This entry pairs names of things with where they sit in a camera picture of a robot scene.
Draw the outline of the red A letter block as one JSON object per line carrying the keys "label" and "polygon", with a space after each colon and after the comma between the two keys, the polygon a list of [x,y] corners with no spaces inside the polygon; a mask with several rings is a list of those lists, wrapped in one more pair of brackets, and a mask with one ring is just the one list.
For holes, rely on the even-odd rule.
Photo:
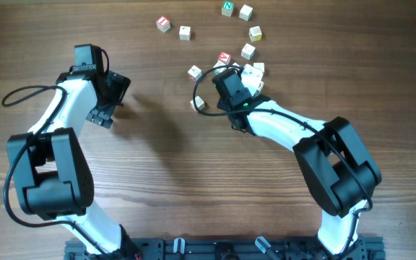
{"label": "red A letter block", "polygon": [[223,64],[229,64],[230,60],[231,60],[231,55],[229,53],[226,52],[221,52],[218,56],[218,61],[222,62]]}

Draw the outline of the green brown circle block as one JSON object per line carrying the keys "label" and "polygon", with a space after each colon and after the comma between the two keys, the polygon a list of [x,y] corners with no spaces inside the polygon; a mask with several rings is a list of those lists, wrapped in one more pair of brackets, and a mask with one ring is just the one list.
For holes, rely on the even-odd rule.
{"label": "green brown circle block", "polygon": [[258,96],[264,87],[264,82],[260,81],[259,86],[256,88],[254,96]]}

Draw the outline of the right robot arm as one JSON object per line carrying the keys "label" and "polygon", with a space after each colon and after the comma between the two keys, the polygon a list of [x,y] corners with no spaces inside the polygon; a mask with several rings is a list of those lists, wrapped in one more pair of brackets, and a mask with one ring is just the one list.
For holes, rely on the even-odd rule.
{"label": "right robot arm", "polygon": [[360,215],[373,207],[381,173],[345,118],[318,121],[299,116],[265,95],[253,95],[248,70],[214,68],[218,113],[233,129],[265,137],[291,150],[308,190],[322,210],[314,236],[268,240],[127,240],[133,259],[384,259],[380,237],[357,233]]}

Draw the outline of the red Y letter block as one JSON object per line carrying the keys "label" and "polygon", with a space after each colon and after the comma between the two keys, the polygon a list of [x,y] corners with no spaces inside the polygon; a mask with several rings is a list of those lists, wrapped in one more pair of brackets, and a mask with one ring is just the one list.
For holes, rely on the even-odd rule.
{"label": "red Y letter block", "polygon": [[190,104],[194,111],[202,111],[205,108],[205,102],[199,96],[191,100]]}

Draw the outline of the red O letter block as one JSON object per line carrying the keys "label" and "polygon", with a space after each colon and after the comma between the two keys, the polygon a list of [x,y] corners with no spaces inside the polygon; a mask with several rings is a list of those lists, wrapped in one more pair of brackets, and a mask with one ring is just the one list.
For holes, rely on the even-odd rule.
{"label": "red O letter block", "polygon": [[197,82],[203,75],[202,70],[197,67],[196,65],[193,65],[189,70],[188,70],[188,78],[191,79],[194,82]]}

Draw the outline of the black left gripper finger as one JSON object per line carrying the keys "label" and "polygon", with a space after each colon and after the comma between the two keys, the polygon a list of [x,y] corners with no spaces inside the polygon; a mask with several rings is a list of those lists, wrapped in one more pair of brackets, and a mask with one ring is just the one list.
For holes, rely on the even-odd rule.
{"label": "black left gripper finger", "polygon": [[109,129],[113,123],[111,116],[113,115],[115,108],[114,105],[96,107],[88,113],[86,120]]}
{"label": "black left gripper finger", "polygon": [[118,105],[122,103],[124,95],[131,84],[131,80],[128,77],[110,71],[106,78],[108,93],[110,95],[110,101],[112,104]]}

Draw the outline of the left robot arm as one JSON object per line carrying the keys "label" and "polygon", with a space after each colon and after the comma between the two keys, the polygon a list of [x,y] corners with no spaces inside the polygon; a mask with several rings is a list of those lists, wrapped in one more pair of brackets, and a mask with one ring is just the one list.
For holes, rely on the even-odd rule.
{"label": "left robot arm", "polygon": [[56,94],[27,133],[6,143],[4,207],[28,228],[63,225],[80,239],[89,259],[139,259],[141,252],[124,227],[94,200],[92,173],[78,141],[85,121],[111,127],[131,81],[109,69],[108,54],[99,46],[77,45],[74,58],[55,84],[29,88],[32,96]]}

